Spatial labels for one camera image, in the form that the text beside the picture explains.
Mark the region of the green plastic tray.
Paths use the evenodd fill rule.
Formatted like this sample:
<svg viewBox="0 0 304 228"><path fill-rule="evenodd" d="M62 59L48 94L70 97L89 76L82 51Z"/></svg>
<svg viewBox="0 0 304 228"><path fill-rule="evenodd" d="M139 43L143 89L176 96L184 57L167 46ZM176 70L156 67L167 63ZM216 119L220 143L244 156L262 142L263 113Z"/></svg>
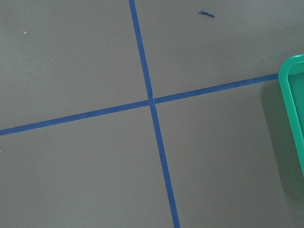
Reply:
<svg viewBox="0 0 304 228"><path fill-rule="evenodd" d="M304 55L288 58L280 67L278 80L301 171L304 171Z"/></svg>

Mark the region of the blue tape scrap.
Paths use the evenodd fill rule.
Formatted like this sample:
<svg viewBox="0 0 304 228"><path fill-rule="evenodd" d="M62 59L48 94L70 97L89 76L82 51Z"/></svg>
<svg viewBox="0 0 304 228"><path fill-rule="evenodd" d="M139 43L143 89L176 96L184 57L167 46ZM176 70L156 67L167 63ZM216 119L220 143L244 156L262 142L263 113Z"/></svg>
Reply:
<svg viewBox="0 0 304 228"><path fill-rule="evenodd" d="M207 15L207 16L212 17L212 18L216 17L214 14L212 14L212 13L210 13L208 11L200 10L199 13L202 14L202 15Z"/></svg>

